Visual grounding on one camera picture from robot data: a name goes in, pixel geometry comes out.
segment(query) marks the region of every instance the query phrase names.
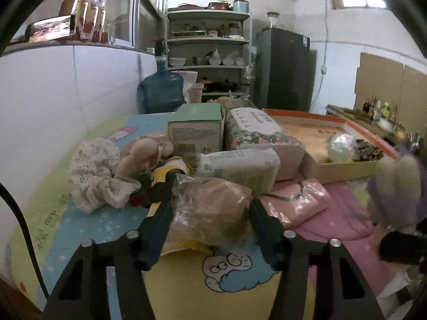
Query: refrigerator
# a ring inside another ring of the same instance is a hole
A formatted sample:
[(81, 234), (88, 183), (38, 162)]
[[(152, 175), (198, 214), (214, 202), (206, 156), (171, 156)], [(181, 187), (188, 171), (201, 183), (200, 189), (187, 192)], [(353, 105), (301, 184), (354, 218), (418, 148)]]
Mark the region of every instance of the refrigerator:
[(253, 100), (262, 108), (310, 110), (310, 39), (273, 27), (257, 37)]

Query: blue water jug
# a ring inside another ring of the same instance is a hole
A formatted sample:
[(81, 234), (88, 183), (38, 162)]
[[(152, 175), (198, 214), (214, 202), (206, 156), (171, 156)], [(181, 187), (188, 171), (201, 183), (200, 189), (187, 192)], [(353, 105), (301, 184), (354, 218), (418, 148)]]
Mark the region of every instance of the blue water jug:
[(167, 71), (165, 56), (156, 57), (157, 72), (146, 77), (138, 86), (139, 114), (176, 111), (185, 103), (182, 89), (184, 79), (178, 73)]

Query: silver screw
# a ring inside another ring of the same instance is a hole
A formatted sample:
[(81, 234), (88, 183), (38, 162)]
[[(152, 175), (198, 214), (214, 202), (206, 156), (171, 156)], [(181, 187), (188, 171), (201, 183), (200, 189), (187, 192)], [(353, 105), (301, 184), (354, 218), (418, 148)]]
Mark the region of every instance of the silver screw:
[(137, 230), (132, 230), (126, 233), (126, 237), (129, 239), (137, 238), (139, 237), (139, 232)]
[(286, 238), (295, 238), (296, 233), (292, 230), (286, 230), (283, 234)]
[(329, 244), (330, 244), (330, 245), (332, 245), (333, 247), (338, 248), (338, 247), (340, 247), (340, 246), (341, 246), (341, 241), (340, 241), (339, 239), (332, 238), (332, 239), (329, 241)]
[(91, 239), (82, 239), (80, 241), (80, 245), (84, 248), (90, 247), (93, 244), (93, 240)]

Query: smartphone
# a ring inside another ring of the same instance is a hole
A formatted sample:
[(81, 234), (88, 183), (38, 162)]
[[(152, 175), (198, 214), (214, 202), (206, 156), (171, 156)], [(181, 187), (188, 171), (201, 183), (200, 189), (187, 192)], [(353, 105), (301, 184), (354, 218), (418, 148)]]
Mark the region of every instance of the smartphone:
[(50, 41), (73, 36), (75, 32), (76, 16), (63, 15), (28, 25), (25, 30), (25, 40), (28, 42)]

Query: cartoon character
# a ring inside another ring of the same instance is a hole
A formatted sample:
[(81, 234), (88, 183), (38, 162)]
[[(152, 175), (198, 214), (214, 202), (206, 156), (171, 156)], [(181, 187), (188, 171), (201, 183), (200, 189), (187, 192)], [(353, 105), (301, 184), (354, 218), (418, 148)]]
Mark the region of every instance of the cartoon character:
[(109, 139), (113, 142), (117, 142), (119, 139), (125, 138), (133, 134), (136, 130), (138, 130), (137, 127), (122, 127), (121, 129), (114, 131), (111, 135), (106, 137), (106, 139)]
[(269, 281), (276, 273), (265, 263), (258, 244), (245, 253), (227, 253), (217, 249), (213, 256), (204, 259), (204, 283), (215, 292), (250, 290)]

